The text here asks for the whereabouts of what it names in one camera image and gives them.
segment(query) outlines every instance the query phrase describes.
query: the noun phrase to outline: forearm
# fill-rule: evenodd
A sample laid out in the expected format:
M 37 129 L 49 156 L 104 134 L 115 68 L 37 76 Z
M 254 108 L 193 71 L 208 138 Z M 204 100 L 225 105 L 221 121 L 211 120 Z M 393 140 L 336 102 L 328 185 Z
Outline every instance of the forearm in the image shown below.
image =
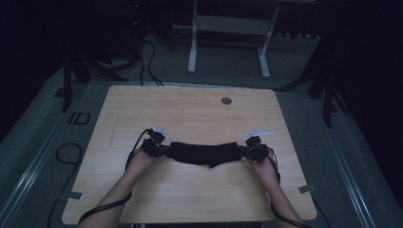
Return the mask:
M 109 190 L 105 197 L 96 205 L 96 207 L 126 198 L 134 188 L 137 179 L 137 177 L 130 177 L 129 174 L 125 173 Z M 93 214 L 84 219 L 79 227 L 116 227 L 124 208 L 125 203 Z
M 285 196 L 281 187 L 276 182 L 271 182 L 265 184 L 266 191 L 269 195 L 269 198 L 273 204 L 273 207 L 276 211 L 285 218 L 288 218 L 293 221 L 297 221 L 302 223 L 302 219 L 299 217 L 294 207 L 290 203 L 290 201 Z M 278 221 L 281 228 L 295 227 L 289 223 L 286 223 L 282 220 Z

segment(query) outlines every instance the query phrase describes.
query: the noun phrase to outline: black cloth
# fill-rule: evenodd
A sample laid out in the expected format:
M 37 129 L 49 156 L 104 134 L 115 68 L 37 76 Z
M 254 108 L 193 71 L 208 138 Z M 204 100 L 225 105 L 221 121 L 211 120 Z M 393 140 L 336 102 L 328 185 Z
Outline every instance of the black cloth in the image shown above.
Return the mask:
M 219 145 L 197 145 L 172 142 L 170 146 L 172 150 L 166 157 L 176 162 L 197 165 L 208 164 L 210 168 L 213 168 L 222 163 L 239 161 L 241 159 L 236 142 Z

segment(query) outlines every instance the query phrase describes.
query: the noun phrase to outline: skin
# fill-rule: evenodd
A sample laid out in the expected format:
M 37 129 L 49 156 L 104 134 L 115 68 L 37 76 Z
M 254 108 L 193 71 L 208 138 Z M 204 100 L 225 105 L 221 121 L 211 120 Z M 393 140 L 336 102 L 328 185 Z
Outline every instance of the skin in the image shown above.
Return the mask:
M 271 159 L 273 159 L 272 150 L 270 150 L 269 156 Z M 266 189 L 267 194 L 269 195 L 269 198 L 278 213 L 288 219 L 303 223 L 302 219 L 299 217 L 294 207 L 291 205 L 290 201 L 287 199 L 279 186 L 275 167 L 273 167 L 273 164 L 269 161 L 269 159 L 265 158 L 261 163 L 249 161 L 249 164 L 252 166 L 255 174 L 258 176 L 260 182 Z M 295 228 L 294 225 L 288 224 L 281 220 L 278 221 L 278 224 L 281 228 Z
M 130 162 L 125 173 L 119 178 L 119 180 L 109 190 L 106 196 L 96 205 L 96 207 L 124 199 L 134 188 L 140 176 L 144 172 L 146 172 L 146 170 L 149 169 L 155 162 L 158 161 L 157 158 L 152 158 L 146 155 L 141 149 L 137 149 L 136 153 L 136 156 L 134 156 L 134 158 Z M 273 164 L 270 163 L 269 159 L 266 158 L 265 160 L 263 160 L 262 163 L 249 161 L 249 164 L 255 171 L 264 188 L 266 189 L 276 210 L 284 217 L 302 223 L 301 218 L 298 216 L 297 212 L 294 210 L 290 201 L 287 199 L 281 187 L 279 186 L 276 176 L 276 170 L 273 167 Z M 116 227 L 119 223 L 119 219 L 124 208 L 125 203 L 120 206 L 102 211 L 100 213 L 96 213 L 83 220 L 83 222 L 81 222 L 78 227 Z M 281 220 L 279 220 L 278 223 L 281 228 L 295 227 Z

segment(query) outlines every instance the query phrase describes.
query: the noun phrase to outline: table top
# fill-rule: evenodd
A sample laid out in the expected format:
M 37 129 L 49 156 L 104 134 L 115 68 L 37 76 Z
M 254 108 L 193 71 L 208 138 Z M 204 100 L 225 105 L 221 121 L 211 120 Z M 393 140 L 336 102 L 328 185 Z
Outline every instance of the table top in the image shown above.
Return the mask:
M 223 104 L 223 97 L 232 103 Z M 140 134 L 157 125 L 167 131 L 166 145 L 245 145 L 246 133 L 273 130 L 260 138 L 275 150 L 281 187 L 302 219 L 316 217 L 310 193 L 298 191 L 306 180 L 272 90 L 115 85 L 108 91 L 72 189 L 84 195 L 68 200 L 64 223 L 77 224 L 104 197 L 124 173 Z M 265 191 L 246 162 L 210 169 L 162 158 L 136 184 L 121 223 L 272 219 Z

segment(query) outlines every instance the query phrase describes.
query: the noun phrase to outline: white table leg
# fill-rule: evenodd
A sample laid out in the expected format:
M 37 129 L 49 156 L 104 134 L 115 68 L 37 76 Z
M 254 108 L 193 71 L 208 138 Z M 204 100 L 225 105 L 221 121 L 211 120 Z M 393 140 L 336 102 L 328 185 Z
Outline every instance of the white table leg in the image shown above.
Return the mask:
M 196 58 L 198 55 L 198 44 L 197 44 L 197 18 L 198 18 L 198 1 L 193 1 L 193 26 L 192 26 L 192 47 L 190 48 L 189 65 L 187 67 L 187 72 L 194 73 L 196 71 Z
M 266 60 L 266 50 L 267 50 L 267 47 L 269 46 L 269 41 L 273 34 L 273 29 L 275 27 L 276 20 L 278 18 L 278 12 L 279 12 L 279 7 L 276 7 L 273 12 L 272 20 L 270 21 L 269 27 L 267 28 L 266 39 L 264 40 L 264 44 L 262 47 L 258 48 L 261 76 L 264 79 L 270 78 L 269 67 L 267 66 L 267 60 Z

